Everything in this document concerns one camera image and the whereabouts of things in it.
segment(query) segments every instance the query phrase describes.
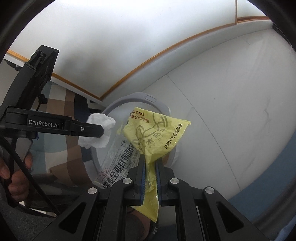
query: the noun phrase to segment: blue surface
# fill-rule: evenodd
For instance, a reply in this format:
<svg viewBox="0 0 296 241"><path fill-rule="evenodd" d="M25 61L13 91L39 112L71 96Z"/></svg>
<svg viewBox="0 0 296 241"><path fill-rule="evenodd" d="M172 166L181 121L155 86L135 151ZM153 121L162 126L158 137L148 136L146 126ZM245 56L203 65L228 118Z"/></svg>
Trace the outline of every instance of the blue surface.
<svg viewBox="0 0 296 241"><path fill-rule="evenodd" d="M250 221L264 212L296 175L296 132L270 167L229 202Z"/></svg>
<svg viewBox="0 0 296 241"><path fill-rule="evenodd" d="M33 165L31 174L46 173L45 154L44 154L44 133L38 133L39 139L33 140L30 152L33 155Z"/></svg>
<svg viewBox="0 0 296 241"><path fill-rule="evenodd" d="M292 229L294 228L296 224L296 216L288 223L287 226L285 226L279 233L278 237L275 239L275 241L284 241Z"/></svg>
<svg viewBox="0 0 296 241"><path fill-rule="evenodd" d="M44 135L44 152L46 153L57 153L64 150L67 150L66 136L43 133Z"/></svg>

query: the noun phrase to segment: crumpled tissue paper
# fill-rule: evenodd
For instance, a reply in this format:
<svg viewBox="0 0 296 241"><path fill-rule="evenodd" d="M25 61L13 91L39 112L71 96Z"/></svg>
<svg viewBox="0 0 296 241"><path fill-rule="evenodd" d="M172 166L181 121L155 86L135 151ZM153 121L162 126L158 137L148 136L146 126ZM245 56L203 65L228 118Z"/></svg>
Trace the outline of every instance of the crumpled tissue paper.
<svg viewBox="0 0 296 241"><path fill-rule="evenodd" d="M79 137L78 145L86 149L106 147L110 139L111 128L115 126L115 120L105 114L93 113L89 116L87 123L101 125L104 128L104 135L101 138Z"/></svg>

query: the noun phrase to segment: wooden trim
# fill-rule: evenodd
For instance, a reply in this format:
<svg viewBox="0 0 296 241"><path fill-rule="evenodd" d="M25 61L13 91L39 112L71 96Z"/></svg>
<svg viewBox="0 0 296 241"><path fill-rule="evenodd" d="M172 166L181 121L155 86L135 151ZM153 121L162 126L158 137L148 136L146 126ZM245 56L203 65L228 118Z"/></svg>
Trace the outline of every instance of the wooden trim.
<svg viewBox="0 0 296 241"><path fill-rule="evenodd" d="M24 57L24 56L22 56L22 55L20 55L20 54L18 54L18 53L16 53L16 52L14 52L14 51L12 51L12 50L10 50L10 49L7 51L7 54L9 54L9 55L11 55L11 56L13 56L13 57L15 57L15 58L17 58L17 59L23 61L23 62L27 62L27 61L29 60L29 59L27 59L26 57ZM87 91L87 90L83 89L82 87L80 87L80 86L78 86L78 85L76 85L76 84L70 82L69 80L63 78L62 76L60 76L60 75L58 75L58 74L56 74L56 73L52 73L52 77L57 78L58 80L60 80L60 81L62 81L62 82L64 82L64 83L66 83L67 85L70 85L70 86L72 86L73 88L75 88L75 89L77 89L77 90L80 90L81 92L83 92L83 93L85 93L85 94L87 94L87 95L89 95L89 96L91 96L91 97L93 97L93 98L95 98L95 99L97 99L97 100L100 100L100 101L102 100L100 97L94 95L93 93L90 93L89 91Z"/></svg>
<svg viewBox="0 0 296 241"><path fill-rule="evenodd" d="M89 95L89 96L92 96L93 98L97 99L97 100L100 100L100 101L103 101L104 98L106 98L107 95L109 95L113 90L115 90L119 85L121 85L123 82L125 82L128 78L130 78L132 75L134 75L136 72L138 72L139 70L141 70L142 68L144 68L145 66L149 65L150 63L152 63L153 61L155 61L156 59L162 57L163 55L165 55L166 53L180 47L181 45L183 44L186 44L198 37L201 37L203 35L206 35L206 34L209 34L209 33L212 33L212 32L215 32L217 30L220 30L220 29L223 29L223 28L227 28L227 27L230 27L230 26L234 26L236 25L237 23L243 23L243 22L248 22L248 21L254 21L254 20L269 20L268 17L266 16L252 16L252 17L240 17L238 18L237 17L237 0L235 0L235 22L234 23L229 23L229 24L226 24L226 25L222 25L222 26L219 26L219 27L215 27L215 28L212 28L212 29L208 29L204 32L201 32L201 33L198 33L196 35L193 35L187 39L184 39L170 47L168 47L167 49L161 51L160 53L154 55L153 57L151 57L150 59L146 60L144 63L142 63L141 65L139 65L138 67L136 67L134 70L132 70L131 72L129 72L126 76L124 76L122 79L120 79L118 82L116 82L111 88L109 88L101 97L98 97L92 93L90 93L89 91L81 88L80 86L70 82L69 80L63 78L62 76L59 76L58 74L56 73L52 73L52 76L59 79L60 81L82 91L83 93ZM21 61L28 61L27 58L25 58L24 56L21 56L20 54L12 51L12 50L8 50L7 53L9 55L12 55L13 57L21 60Z"/></svg>
<svg viewBox="0 0 296 241"><path fill-rule="evenodd" d="M235 0L235 24L237 24L237 0Z"/></svg>
<svg viewBox="0 0 296 241"><path fill-rule="evenodd" d="M129 72L126 76L124 76L121 80L119 80L117 83L115 83L109 90L107 90L102 96L101 99L104 99L108 94L110 94L113 90L115 90L119 85L121 85L123 82L125 82L129 77L131 77L132 75L134 75L136 72L138 72L140 69L144 68L145 66L149 65L150 63L152 63L153 61L155 61L156 59L162 57L163 55L165 55L166 53L180 47L183 44L186 44L198 37L201 37L203 35L215 32L217 30L223 29L223 28L227 28L230 26L234 26L235 23L229 23L229 24L225 24L219 27L215 27L209 30L206 30L204 32L201 32L199 34L193 35L187 39L184 39L170 47L168 47L167 49L161 51L160 53L154 55L153 57L151 57L150 59L146 60L144 63L142 63L141 65L139 65L138 67L136 67L134 70L132 70L131 72Z"/></svg>
<svg viewBox="0 0 296 241"><path fill-rule="evenodd" d="M237 18L237 23L255 21L255 20L269 20L267 16L251 16L251 17L240 17Z"/></svg>

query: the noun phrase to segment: black bracket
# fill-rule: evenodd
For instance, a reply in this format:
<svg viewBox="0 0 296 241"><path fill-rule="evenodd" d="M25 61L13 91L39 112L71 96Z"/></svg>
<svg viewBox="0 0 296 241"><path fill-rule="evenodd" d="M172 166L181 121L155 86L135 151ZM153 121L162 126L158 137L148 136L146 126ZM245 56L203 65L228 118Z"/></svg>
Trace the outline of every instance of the black bracket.
<svg viewBox="0 0 296 241"><path fill-rule="evenodd" d="M70 116L18 108L7 108L5 129L85 137L101 137L104 134L101 125L82 123Z"/></svg>
<svg viewBox="0 0 296 241"><path fill-rule="evenodd" d="M198 189L175 178L162 160L155 163L158 198L175 206L179 241L268 241L212 187ZM126 206L143 203L145 157L112 187L92 187L45 228L34 241L124 241Z"/></svg>
<svg viewBox="0 0 296 241"><path fill-rule="evenodd" d="M52 77L58 53L57 49L42 45L30 60L25 62L0 106L0 121L8 107L31 109L35 99L40 96L43 87Z"/></svg>

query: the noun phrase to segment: cable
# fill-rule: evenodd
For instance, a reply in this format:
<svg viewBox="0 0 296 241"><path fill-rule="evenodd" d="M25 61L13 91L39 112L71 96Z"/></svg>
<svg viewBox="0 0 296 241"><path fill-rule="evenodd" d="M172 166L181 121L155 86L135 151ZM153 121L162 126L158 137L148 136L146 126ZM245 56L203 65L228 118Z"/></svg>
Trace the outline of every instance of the cable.
<svg viewBox="0 0 296 241"><path fill-rule="evenodd" d="M58 216L60 215L60 211L56 208L56 206L51 202L51 200L48 198L48 196L44 193L44 191L41 189L41 187L38 185L38 183L34 180L31 173L28 171L16 151L11 147L9 142L0 135L0 145L12 156L14 161L17 163L19 168L22 170L22 172L25 174L26 178L31 182L33 187L36 189L36 191L40 194L40 196L44 199L44 201L53 209L54 213Z"/></svg>
<svg viewBox="0 0 296 241"><path fill-rule="evenodd" d="M45 217L45 218L53 218L53 216L50 216L50 215L47 215L47 214L44 214L44 213L40 213L40 212L37 212L33 209L30 209L26 206L23 206L21 204L18 204L17 205L17 208L20 209L21 212L23 213L27 213L27 214L31 214L31 215L34 215L34 216L39 216L39 217Z"/></svg>
<svg viewBox="0 0 296 241"><path fill-rule="evenodd" d="M134 208L132 210L129 210L128 212L126 212L126 214L132 213L133 211L135 211Z"/></svg>
<svg viewBox="0 0 296 241"><path fill-rule="evenodd" d="M38 104L38 107L37 107L36 111L38 111L38 110L39 110L39 108L40 108L40 105L41 105L41 103L39 102L39 104Z"/></svg>

